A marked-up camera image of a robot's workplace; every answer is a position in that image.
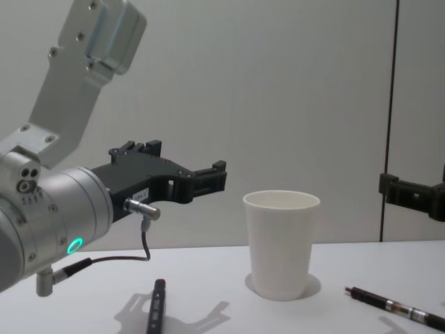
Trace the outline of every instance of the pen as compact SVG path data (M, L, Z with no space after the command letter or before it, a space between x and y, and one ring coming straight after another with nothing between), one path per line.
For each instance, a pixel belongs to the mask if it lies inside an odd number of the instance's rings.
M162 334L164 312L165 280L156 280L148 314L147 334Z
M391 299L364 291L358 287L347 287L346 291L350 293L351 297L358 301L362 301L376 308L381 308L382 310L401 315L412 321L445 332L445 319L438 317L437 315L411 308L410 306L403 305L397 301L392 301Z

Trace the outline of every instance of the table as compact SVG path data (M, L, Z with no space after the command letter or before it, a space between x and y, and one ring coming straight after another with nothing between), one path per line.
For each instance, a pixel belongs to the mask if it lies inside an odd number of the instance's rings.
M135 254L143 252L77 253L55 269L85 257ZM45 299L35 295L34 277L22 281L0 294L0 333L144 334L157 278L167 280L165 334L438 333L352 300L344 287L443 316L444 255L445 241L317 244L306 298L274 302L246 286L247 247L152 250L150 262L94 264Z

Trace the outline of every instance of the cup rim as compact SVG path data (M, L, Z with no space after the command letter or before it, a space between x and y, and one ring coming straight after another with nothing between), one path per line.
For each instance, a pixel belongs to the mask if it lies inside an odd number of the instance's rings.
M313 205L307 205L307 206L304 206L304 207L301 207L301 206L300 207L271 207L271 206L267 206L267 205L258 205L258 204L252 203L252 202L250 202L248 200L249 196L257 195L259 193L293 193L293 194L299 194L299 195L304 195L304 196L307 196L307 197L310 197L310 198L314 199L315 203ZM320 201L320 198L318 198L317 196L314 196L314 195L312 195L310 193L304 193L304 192L301 192L301 191L292 191L292 190L261 190L261 191L254 191L252 193L248 193L248 194L244 195L243 202L245 204L247 204L247 205L250 205L252 207L256 207L256 208L259 208L259 209L268 209L268 210L277 210L277 211L293 211L293 210L304 210L304 209L310 209L312 207L316 207L316 206L320 205L321 201Z

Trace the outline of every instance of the wall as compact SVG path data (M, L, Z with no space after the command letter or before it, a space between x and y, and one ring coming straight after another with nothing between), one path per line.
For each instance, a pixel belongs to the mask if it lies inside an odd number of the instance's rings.
M402 0L388 171L435 185L445 164L445 2ZM384 239L445 238L445 224L386 205Z
M295 189L322 200L317 241L377 241L395 1L135 0L148 19L133 67L105 89L59 168L163 141L190 169L227 161L224 193L159 203L153 247L245 244L241 198ZM0 4L0 134L29 116L70 7ZM136 216L90 249L139 248Z

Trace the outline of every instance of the black bracket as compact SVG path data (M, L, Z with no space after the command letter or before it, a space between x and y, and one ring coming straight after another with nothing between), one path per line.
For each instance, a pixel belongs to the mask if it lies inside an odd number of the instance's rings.
M386 203L427 213L436 221L445 221L445 168L442 183L424 186L400 181L391 174L380 174L379 190Z
M129 141L108 151L111 163L92 170L105 184L114 208L114 221L129 212L127 198L150 204L158 201L190 203L194 197L225 190L226 163L218 161L209 169L191 171L161 158L160 141L146 144Z

